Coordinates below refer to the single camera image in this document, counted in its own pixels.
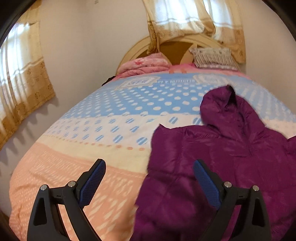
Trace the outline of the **purple puffer jacket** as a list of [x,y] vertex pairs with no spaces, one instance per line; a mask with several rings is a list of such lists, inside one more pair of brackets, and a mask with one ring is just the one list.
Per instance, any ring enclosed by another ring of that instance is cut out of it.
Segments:
[[232,86],[209,91],[202,126],[158,126],[136,204],[132,240],[198,240],[215,215],[193,173],[202,160],[236,187],[257,185],[272,240],[295,221],[295,137],[267,128]]

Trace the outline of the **striped grey pillow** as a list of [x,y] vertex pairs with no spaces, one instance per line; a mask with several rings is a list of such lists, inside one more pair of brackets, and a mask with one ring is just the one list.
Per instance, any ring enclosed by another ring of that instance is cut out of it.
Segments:
[[198,68],[239,71],[239,67],[228,48],[190,48],[193,62]]

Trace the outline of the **pink folded blanket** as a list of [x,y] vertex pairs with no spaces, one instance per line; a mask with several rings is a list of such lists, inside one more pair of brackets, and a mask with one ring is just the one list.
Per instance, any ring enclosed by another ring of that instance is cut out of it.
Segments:
[[117,70],[116,78],[167,71],[171,66],[162,53],[155,53],[123,63]]

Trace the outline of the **beige curtain behind bed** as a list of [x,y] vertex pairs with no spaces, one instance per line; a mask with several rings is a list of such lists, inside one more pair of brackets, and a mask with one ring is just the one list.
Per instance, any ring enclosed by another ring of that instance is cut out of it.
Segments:
[[230,49],[234,60],[246,62],[245,39],[237,1],[144,1],[150,44],[147,54],[160,45],[186,35],[204,34]]

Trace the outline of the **beige curtain left wall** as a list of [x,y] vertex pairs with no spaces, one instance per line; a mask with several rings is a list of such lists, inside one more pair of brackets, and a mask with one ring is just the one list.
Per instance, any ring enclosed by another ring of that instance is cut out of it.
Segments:
[[36,109],[55,97],[40,42],[40,8],[35,1],[1,46],[1,146]]

